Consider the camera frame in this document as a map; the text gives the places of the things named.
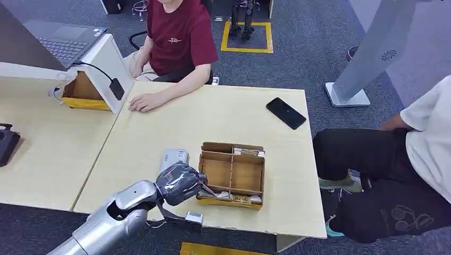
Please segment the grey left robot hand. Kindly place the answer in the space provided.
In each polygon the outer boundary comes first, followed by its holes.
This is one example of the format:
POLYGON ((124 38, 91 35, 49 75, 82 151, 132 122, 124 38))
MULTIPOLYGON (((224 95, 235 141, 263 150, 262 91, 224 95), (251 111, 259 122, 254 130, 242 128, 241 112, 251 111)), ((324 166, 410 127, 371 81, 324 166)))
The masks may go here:
POLYGON ((200 190, 216 197, 207 184, 206 175, 199 173, 183 161, 172 164, 160 172, 156 178, 156 186, 162 198, 171 206, 177 206, 196 196, 200 190))

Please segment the person's left hand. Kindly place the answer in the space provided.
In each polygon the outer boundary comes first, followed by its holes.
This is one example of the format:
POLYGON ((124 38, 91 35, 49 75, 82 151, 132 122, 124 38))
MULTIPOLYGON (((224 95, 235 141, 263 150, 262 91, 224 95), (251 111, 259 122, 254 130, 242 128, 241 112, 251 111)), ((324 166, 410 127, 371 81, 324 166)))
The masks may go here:
POLYGON ((159 93, 144 93, 134 97, 129 104, 130 111, 147 112, 165 103, 159 93))

